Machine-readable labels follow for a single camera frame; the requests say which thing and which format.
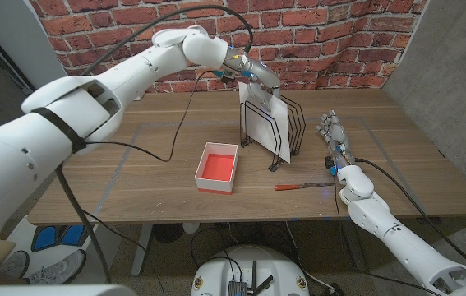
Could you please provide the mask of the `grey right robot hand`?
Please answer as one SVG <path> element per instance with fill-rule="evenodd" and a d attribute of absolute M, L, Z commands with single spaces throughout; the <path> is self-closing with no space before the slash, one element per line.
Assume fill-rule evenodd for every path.
<path fill-rule="evenodd" d="M 328 145 L 330 156 L 326 158 L 325 166 L 332 175 L 343 167 L 356 164 L 347 133 L 333 109 L 328 114 L 322 115 L 321 123 L 316 126 L 316 130 Z"/>

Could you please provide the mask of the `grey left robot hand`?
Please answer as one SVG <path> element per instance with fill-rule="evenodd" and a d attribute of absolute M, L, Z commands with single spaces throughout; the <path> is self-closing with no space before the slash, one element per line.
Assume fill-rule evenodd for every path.
<path fill-rule="evenodd" d="M 249 58 L 245 53 L 228 48 L 224 65 L 237 72 L 247 73 L 249 84 L 247 91 L 258 104 L 268 113 L 270 112 L 270 99 L 266 97 L 261 85 L 272 90 L 272 94 L 279 96 L 280 79 L 277 74 L 263 62 Z"/>

